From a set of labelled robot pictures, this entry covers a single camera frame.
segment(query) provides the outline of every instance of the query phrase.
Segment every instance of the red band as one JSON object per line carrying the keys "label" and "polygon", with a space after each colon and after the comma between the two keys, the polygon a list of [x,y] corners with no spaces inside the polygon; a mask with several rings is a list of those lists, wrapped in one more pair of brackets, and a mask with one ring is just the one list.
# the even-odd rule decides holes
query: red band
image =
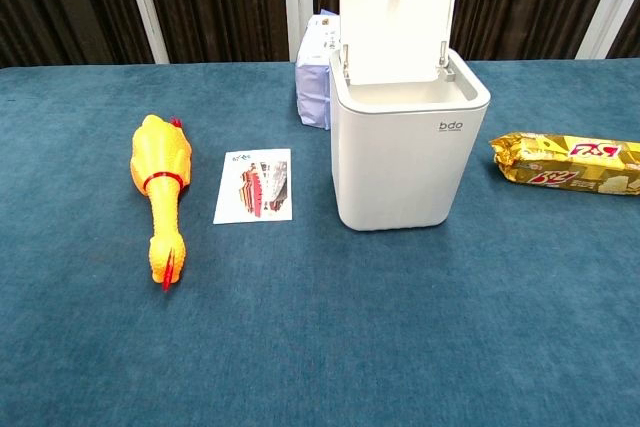
{"label": "red band", "polygon": [[180,184],[180,190],[182,190],[182,187],[184,186],[184,183],[182,182],[182,178],[178,174],[174,174],[173,172],[156,172],[155,174],[151,174],[149,177],[147,177],[147,180],[145,180],[144,184],[142,184],[142,190],[146,192],[147,184],[149,183],[150,180],[153,180],[156,177],[171,177],[172,179],[177,180],[178,183]]}

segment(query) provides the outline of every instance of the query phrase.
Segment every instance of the lid hinge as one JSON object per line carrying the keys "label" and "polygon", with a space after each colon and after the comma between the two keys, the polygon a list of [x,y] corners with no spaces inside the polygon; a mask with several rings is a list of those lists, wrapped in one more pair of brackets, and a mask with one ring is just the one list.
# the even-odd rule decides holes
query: lid hinge
{"label": "lid hinge", "polygon": [[343,61],[342,61],[342,73],[344,75],[344,80],[347,81],[347,85],[349,84],[349,45],[344,44],[343,46]]}
{"label": "lid hinge", "polygon": [[456,73],[449,67],[447,56],[447,42],[440,42],[440,59],[438,60],[439,77],[445,82],[453,82],[456,80]]}
{"label": "lid hinge", "polygon": [[447,41],[440,42],[440,60],[438,61],[440,67],[447,67]]}

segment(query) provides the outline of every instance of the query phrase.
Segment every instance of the white plastic bag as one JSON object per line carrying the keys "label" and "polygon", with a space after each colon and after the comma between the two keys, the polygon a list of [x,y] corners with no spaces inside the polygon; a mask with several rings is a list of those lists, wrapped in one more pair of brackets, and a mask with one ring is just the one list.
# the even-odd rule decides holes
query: white plastic bag
{"label": "white plastic bag", "polygon": [[296,96],[302,123],[329,130],[329,56],[340,48],[340,17],[314,15],[296,60]]}

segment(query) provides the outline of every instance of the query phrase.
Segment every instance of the bdo logo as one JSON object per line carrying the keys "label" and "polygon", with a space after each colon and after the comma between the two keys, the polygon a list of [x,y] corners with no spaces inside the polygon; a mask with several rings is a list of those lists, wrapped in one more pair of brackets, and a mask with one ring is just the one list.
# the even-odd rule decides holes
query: bdo logo
{"label": "bdo logo", "polygon": [[459,132],[462,130],[462,126],[464,124],[462,122],[440,122],[440,127],[438,128],[439,132]]}

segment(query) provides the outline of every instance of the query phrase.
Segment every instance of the red comb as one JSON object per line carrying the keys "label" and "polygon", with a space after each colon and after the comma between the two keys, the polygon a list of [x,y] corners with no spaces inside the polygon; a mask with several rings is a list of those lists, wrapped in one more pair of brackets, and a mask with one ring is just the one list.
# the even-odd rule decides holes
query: red comb
{"label": "red comb", "polygon": [[162,290],[165,292],[169,291],[169,287],[171,286],[171,277],[173,277],[173,263],[176,260],[176,256],[173,254],[173,249],[169,252],[169,257],[167,257],[167,265],[164,268],[164,281],[162,282]]}

